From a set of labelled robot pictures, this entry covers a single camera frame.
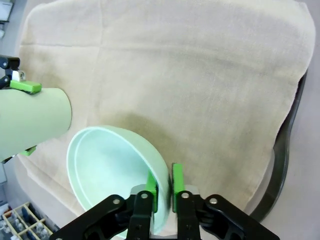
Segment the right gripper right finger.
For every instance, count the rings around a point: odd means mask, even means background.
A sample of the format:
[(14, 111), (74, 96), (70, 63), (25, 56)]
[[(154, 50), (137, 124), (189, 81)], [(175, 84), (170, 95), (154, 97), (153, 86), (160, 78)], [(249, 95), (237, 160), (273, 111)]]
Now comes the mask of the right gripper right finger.
[(187, 189), (183, 166), (172, 164), (172, 211), (177, 238), (200, 240), (200, 228), (219, 240), (278, 240), (279, 237), (218, 194), (203, 199)]

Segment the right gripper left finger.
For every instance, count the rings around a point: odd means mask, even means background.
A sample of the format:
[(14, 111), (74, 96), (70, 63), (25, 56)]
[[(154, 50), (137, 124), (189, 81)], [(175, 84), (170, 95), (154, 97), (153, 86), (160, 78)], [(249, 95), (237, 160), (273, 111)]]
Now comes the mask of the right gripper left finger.
[(126, 240), (151, 240), (158, 186), (152, 173), (124, 199), (113, 194), (62, 227), (51, 240), (110, 240), (127, 231)]

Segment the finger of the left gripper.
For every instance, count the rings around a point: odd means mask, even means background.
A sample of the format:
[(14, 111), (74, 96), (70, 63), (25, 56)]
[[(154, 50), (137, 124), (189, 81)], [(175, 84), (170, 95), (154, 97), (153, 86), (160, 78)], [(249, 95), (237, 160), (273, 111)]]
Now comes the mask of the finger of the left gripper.
[(34, 95), (42, 90), (42, 85), (26, 80), (26, 74), (19, 69), (20, 59), (12, 56), (1, 56), (0, 67), (5, 75), (0, 78), (0, 89), (14, 89)]
[[(20, 153), (20, 155), (23, 155), (23, 156), (30, 156), (35, 150), (36, 150), (37, 146), (33, 146), (33, 147), (30, 147), (26, 150), (24, 150), (23, 152)], [(16, 156), (15, 155), (12, 155), (4, 160), (1, 161), (2, 164), (6, 164), (7, 162), (9, 162), (12, 158), (14, 158)]]

